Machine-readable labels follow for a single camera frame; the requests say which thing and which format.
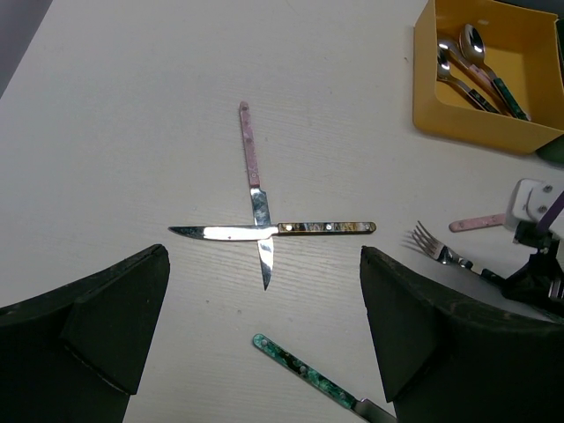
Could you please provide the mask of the pink handled fork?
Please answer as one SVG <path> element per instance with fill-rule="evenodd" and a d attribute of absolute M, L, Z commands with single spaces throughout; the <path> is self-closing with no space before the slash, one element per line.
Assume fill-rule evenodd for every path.
<path fill-rule="evenodd" d="M 462 233 L 485 229 L 488 227 L 503 226 L 506 215 L 504 213 L 481 216 L 470 219 L 460 219 L 449 224 L 449 230 L 452 233 Z"/>

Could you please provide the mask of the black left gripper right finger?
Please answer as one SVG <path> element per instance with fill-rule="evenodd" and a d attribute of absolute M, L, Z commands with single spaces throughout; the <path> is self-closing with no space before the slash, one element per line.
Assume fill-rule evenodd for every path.
<path fill-rule="evenodd" d="M 401 422 L 560 422 L 563 327 L 487 305 L 374 247 L 360 285 Z"/>

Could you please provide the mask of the green handled spoon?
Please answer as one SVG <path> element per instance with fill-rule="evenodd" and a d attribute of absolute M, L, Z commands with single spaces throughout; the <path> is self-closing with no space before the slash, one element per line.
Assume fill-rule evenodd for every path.
<path fill-rule="evenodd" d="M 486 63 L 486 44 L 478 29 L 465 24 L 459 34 L 459 44 L 464 57 L 475 67 L 485 72 L 490 85 L 505 103 L 509 113 L 517 119 L 529 122 L 531 119 L 521 108 L 513 93 L 509 90 L 503 79 Z"/>

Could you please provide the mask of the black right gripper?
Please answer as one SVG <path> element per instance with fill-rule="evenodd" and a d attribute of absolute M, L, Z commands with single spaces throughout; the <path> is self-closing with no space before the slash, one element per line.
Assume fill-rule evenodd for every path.
<path fill-rule="evenodd" d="M 532 222 L 520 222 L 514 240 L 537 249 L 527 263 L 507 278 L 483 269 L 479 275 L 509 300 L 528 304 L 548 315 L 563 317 L 563 270 L 557 260 L 560 242 Z"/>

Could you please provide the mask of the pink handled knife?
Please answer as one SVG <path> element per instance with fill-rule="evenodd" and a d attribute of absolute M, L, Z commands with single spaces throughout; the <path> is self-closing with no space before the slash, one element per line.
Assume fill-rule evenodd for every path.
<path fill-rule="evenodd" d="M 254 223 L 258 226 L 268 226 L 271 223 L 271 216 L 266 192 L 261 189 L 260 185 L 254 134 L 251 127 L 249 104 L 246 101 L 242 101 L 239 105 L 239 117 Z M 267 290 L 271 282 L 274 264 L 273 239 L 268 238 L 266 240 L 260 240 L 257 242 L 257 247 L 261 264 L 263 288 Z"/>

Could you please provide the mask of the dark handled fork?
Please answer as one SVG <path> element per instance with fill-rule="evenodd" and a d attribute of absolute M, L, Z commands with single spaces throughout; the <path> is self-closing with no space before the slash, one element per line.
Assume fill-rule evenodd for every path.
<path fill-rule="evenodd" d="M 504 286 L 505 278 L 458 255 L 452 248 L 434 237 L 419 220 L 411 231 L 411 237 L 421 252 L 436 262 L 464 269 L 494 286 Z"/>

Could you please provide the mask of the dark handled spoon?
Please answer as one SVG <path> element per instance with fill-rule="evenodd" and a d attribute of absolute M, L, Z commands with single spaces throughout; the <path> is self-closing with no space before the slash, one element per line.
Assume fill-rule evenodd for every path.
<path fill-rule="evenodd" d="M 463 97 L 465 97 L 475 108 L 489 113 L 499 114 L 500 111 L 486 100 L 478 91 L 470 88 L 462 80 L 455 78 L 450 73 L 449 62 L 437 63 L 437 80 L 451 85 Z"/>

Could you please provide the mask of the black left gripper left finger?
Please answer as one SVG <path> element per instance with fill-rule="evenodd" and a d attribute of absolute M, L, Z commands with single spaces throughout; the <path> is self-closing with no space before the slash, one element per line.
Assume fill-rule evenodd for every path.
<path fill-rule="evenodd" d="M 167 291 L 166 248 L 1 309 L 3 422 L 121 422 Z"/>

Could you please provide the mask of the pink handled spoon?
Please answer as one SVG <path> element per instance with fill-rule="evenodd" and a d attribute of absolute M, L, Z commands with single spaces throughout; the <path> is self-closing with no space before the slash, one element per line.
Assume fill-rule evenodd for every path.
<path fill-rule="evenodd" d="M 464 57 L 462 50 L 459 48 L 454 39 L 448 36 L 439 37 L 437 44 L 446 57 L 482 89 L 488 93 L 496 94 L 490 78 L 485 74 L 485 72 Z"/>

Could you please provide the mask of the dark handled knife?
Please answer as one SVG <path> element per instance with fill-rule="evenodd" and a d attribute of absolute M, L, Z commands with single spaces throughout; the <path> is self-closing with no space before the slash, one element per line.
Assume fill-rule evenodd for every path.
<path fill-rule="evenodd" d="M 264 241 L 272 236 L 372 234 L 375 222 L 283 222 L 270 225 L 171 226 L 173 234 L 207 241 Z"/>

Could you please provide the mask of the green handled knife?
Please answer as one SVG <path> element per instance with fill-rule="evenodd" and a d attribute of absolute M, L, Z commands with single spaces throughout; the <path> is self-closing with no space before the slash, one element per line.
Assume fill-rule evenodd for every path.
<path fill-rule="evenodd" d="M 309 364 L 267 338 L 264 334 L 255 334 L 252 338 L 252 343 L 255 348 L 276 361 L 280 366 L 298 376 L 309 386 L 322 392 L 326 397 L 354 413 L 365 422 L 397 422 L 395 416 L 385 411 L 379 405 L 368 398 L 356 398 Z"/>

